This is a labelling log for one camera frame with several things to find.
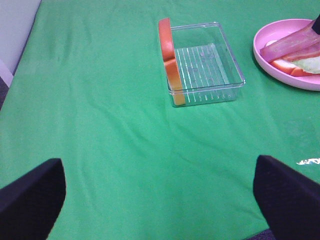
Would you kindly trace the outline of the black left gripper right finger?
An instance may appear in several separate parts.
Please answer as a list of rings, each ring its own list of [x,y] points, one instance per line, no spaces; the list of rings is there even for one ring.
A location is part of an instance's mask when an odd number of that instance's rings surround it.
[[[320,238],[319,183],[270,155],[259,155],[253,195],[277,240]]]

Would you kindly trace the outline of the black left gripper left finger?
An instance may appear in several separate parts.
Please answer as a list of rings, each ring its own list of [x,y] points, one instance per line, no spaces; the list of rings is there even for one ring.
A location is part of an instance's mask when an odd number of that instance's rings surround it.
[[[51,158],[0,190],[0,238],[45,240],[66,198],[62,160]]]

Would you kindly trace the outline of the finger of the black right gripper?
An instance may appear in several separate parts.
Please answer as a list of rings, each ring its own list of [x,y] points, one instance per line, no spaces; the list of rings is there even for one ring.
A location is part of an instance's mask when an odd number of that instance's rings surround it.
[[[320,35],[320,15],[315,19],[311,28],[316,34]]]

